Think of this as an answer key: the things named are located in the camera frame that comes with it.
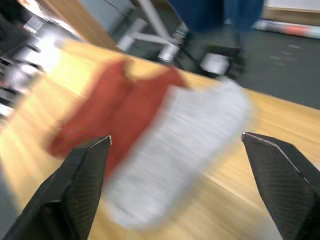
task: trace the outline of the metal stand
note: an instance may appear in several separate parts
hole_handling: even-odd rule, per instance
[[[143,29],[147,26],[146,21],[138,18],[134,21],[131,27],[127,30],[126,34],[120,39],[117,46],[124,52],[127,52],[135,40],[145,41],[149,43],[161,44],[164,46],[163,50],[159,54],[159,59],[170,63],[175,55],[179,51],[179,41],[181,37],[170,37],[166,27],[160,19],[157,10],[153,6],[150,0],[138,0],[147,18],[149,19],[152,27],[154,28],[156,35],[142,33]],[[183,23],[179,27],[188,32],[188,28]]]

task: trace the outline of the wall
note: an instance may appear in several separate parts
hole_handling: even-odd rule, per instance
[[[267,0],[266,5],[274,8],[320,11],[320,0]]]
[[[129,0],[107,0],[115,5],[119,10],[126,14],[132,4]],[[102,27],[110,32],[123,19],[123,16],[117,9],[110,6],[105,0],[79,0],[91,15],[102,25]]]

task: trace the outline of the cable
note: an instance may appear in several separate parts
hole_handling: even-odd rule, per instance
[[[122,11],[115,5],[113,5],[111,2],[109,2],[108,0],[103,0],[106,4],[109,4],[111,7],[113,7],[114,9],[117,10],[117,12],[124,17],[124,22],[130,27],[133,22],[129,20],[128,16],[127,15],[124,15],[122,13]],[[140,47],[136,46],[136,44],[132,44],[132,46],[138,50],[142,50]]]
[[[124,17],[124,21],[125,21],[125,23],[127,24],[127,25],[131,25],[133,22],[132,21],[130,21],[129,19],[128,19],[128,16],[126,16],[126,15],[124,15],[123,13],[122,13],[122,11],[117,7],[117,6],[115,6],[115,5],[113,5],[111,2],[109,2],[108,0],[103,0],[105,3],[107,3],[107,4],[109,4],[111,7],[113,7],[113,8],[115,8],[116,10],[117,10],[117,12],[121,15],[121,16],[123,16]]]
[[[196,65],[198,65],[198,61],[182,46],[179,46],[180,50],[190,59],[192,60]]]

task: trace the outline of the metal pole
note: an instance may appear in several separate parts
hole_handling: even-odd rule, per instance
[[[169,33],[160,19],[157,10],[150,0],[138,0],[156,34],[165,40],[170,40]]]

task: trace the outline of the red cloth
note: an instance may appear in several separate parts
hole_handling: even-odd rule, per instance
[[[102,72],[86,101],[70,119],[65,120],[49,144],[50,154],[65,157],[76,145],[93,139],[100,122],[119,108],[134,87],[132,81],[120,74],[125,63],[124,60],[116,62]]]
[[[56,137],[50,145],[50,153],[65,156],[77,144],[99,136],[111,135],[112,145],[108,153],[105,171],[105,177],[109,177],[126,158],[132,145],[155,118],[169,86],[186,87],[179,72],[173,67],[153,78],[140,79],[132,87],[130,83],[128,84],[130,80],[124,75],[125,63],[126,61],[123,60],[106,70],[108,74],[104,73],[98,81],[99,87],[103,90],[92,92],[90,98],[83,104],[90,101],[91,106],[99,106],[95,107],[94,112],[90,112],[90,117],[86,117],[86,121],[81,118],[82,114],[87,114],[81,107],[75,114],[79,117],[71,118],[73,121],[67,122],[57,135],[59,136],[58,140],[64,144],[57,144],[59,141],[57,142]]]

